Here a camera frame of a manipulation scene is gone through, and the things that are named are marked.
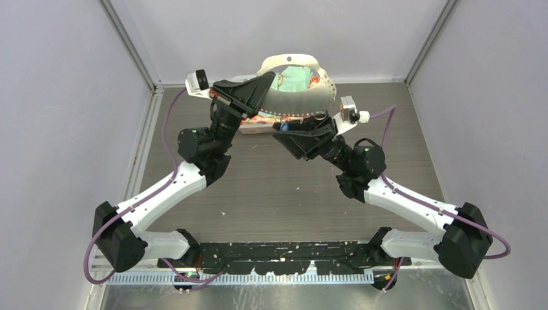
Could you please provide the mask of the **blue plastic key tag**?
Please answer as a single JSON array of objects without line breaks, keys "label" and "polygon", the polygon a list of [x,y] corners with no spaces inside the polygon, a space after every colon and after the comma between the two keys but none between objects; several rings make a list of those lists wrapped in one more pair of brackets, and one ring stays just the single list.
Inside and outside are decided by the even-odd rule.
[{"label": "blue plastic key tag", "polygon": [[282,122],[279,127],[279,131],[289,131],[290,130],[290,122]]}]

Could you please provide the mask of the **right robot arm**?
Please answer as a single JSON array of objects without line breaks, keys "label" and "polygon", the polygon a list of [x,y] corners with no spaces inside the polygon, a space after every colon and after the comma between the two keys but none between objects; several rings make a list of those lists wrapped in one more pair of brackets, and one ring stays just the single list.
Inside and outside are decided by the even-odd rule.
[{"label": "right robot arm", "polygon": [[461,278],[473,278],[493,243],[479,207],[468,202],[461,207],[442,203],[397,184],[384,174],[383,148],[368,138],[347,144],[339,125],[331,118],[283,123],[273,138],[298,160],[321,157],[337,167],[341,174],[336,180],[347,198],[381,207],[423,229],[380,230],[380,240],[368,249],[375,264],[420,258],[438,262]]}]

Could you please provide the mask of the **perforated metal key plate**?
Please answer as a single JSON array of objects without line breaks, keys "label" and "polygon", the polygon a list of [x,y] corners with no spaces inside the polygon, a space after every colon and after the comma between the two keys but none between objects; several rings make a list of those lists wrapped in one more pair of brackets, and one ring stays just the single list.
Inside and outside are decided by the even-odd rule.
[{"label": "perforated metal key plate", "polygon": [[319,82],[311,85],[310,78],[306,78],[305,89],[296,92],[286,92],[277,88],[270,88],[264,98],[260,111],[274,116],[288,116],[305,118],[328,110],[337,95],[335,82],[329,78],[318,60],[308,54],[279,54],[269,56],[263,60],[257,71],[259,77],[266,72],[273,72],[277,67],[308,68],[318,73]]}]

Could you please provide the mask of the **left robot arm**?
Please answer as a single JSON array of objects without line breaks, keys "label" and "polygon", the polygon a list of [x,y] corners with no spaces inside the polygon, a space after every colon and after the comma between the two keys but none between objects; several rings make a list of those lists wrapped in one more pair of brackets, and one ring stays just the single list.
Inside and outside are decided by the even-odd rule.
[{"label": "left robot arm", "polygon": [[226,79],[210,83],[202,69],[189,73],[185,92],[210,101],[211,124],[180,131],[176,153],[182,158],[165,178],[136,196],[111,205],[97,206],[92,241],[117,273],[142,260],[171,258],[182,267],[193,266],[198,250],[180,232],[151,232],[149,226],[188,196],[220,179],[230,162],[227,153],[245,119],[260,112],[291,118],[314,118],[335,101],[335,83],[321,69],[319,79],[303,80],[301,90],[279,88],[287,77],[265,70],[244,81]]}]

